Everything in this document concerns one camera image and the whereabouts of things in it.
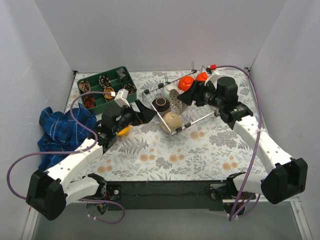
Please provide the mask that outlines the yellow bowl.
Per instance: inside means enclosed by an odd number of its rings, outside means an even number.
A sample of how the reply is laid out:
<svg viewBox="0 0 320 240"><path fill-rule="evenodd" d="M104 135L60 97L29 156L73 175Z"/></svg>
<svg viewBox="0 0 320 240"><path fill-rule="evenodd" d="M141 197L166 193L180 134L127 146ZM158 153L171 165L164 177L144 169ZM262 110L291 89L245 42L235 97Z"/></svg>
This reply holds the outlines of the yellow bowl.
<svg viewBox="0 0 320 240"><path fill-rule="evenodd" d="M117 134L117 136L118 136L118 137L126 136L126 135L130 132L131 128L132 128L132 125L129 125L129 126L125 127L123 130L121 130L121 131Z"/></svg>

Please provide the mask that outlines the brown patterned white bowl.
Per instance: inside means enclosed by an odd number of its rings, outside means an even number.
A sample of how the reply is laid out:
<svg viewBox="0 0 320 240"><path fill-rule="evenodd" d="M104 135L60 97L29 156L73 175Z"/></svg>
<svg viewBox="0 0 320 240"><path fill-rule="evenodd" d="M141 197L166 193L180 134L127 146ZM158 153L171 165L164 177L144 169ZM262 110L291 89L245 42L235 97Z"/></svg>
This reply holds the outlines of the brown patterned white bowl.
<svg viewBox="0 0 320 240"><path fill-rule="evenodd" d="M172 89L169 93L169 102L171 105L171 111L176 113L177 115L181 115L188 106L186 104L183 104L180 100L177 99L177 96L184 93L184 91L178 89L174 90Z"/></svg>

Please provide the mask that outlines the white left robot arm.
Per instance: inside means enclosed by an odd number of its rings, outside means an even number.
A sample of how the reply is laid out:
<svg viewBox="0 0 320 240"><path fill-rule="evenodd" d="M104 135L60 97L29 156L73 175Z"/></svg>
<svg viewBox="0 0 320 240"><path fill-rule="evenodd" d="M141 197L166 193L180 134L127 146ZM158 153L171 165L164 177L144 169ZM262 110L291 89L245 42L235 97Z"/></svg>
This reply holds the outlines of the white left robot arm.
<svg viewBox="0 0 320 240"><path fill-rule="evenodd" d="M46 219L56 219L65 207L84 197L94 202L107 199L107 182L90 173L81 180L74 178L93 160L101 157L117 141L117 134L128 126L149 123L157 111L135 101L138 111L131 105L113 105L105 110L91 133L76 151L46 171L36 170L30 178L26 203Z"/></svg>

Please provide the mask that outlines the beige ceramic bowl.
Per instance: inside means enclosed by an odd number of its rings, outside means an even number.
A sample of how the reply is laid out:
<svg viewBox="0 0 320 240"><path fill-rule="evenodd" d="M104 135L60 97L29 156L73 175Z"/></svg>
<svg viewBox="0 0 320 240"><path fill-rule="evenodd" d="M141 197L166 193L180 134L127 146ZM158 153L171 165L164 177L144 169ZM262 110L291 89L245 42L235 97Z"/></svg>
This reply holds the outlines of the beige ceramic bowl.
<svg viewBox="0 0 320 240"><path fill-rule="evenodd" d="M175 132L177 128L182 127L184 124L182 117L174 112L168 112L163 117L163 121L169 127L167 128L166 125L161 122L161 127L166 133L169 133L170 131Z"/></svg>

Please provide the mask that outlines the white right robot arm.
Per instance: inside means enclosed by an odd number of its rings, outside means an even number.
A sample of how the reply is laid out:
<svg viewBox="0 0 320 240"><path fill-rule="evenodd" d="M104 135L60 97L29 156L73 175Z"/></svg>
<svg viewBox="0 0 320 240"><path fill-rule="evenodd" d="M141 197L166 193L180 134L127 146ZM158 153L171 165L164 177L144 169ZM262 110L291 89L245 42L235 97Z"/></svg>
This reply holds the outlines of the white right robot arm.
<svg viewBox="0 0 320 240"><path fill-rule="evenodd" d="M244 172L227 177L226 192L237 199L244 192L263 195L270 203L278 204L302 193L306 188L308 164L303 158L293 158L266 132L259 128L253 112L238 100L238 86L232 77L223 76L214 85L210 80L195 80L192 86L177 99L190 106L209 105L218 109L226 123L255 152L262 162L266 177Z"/></svg>

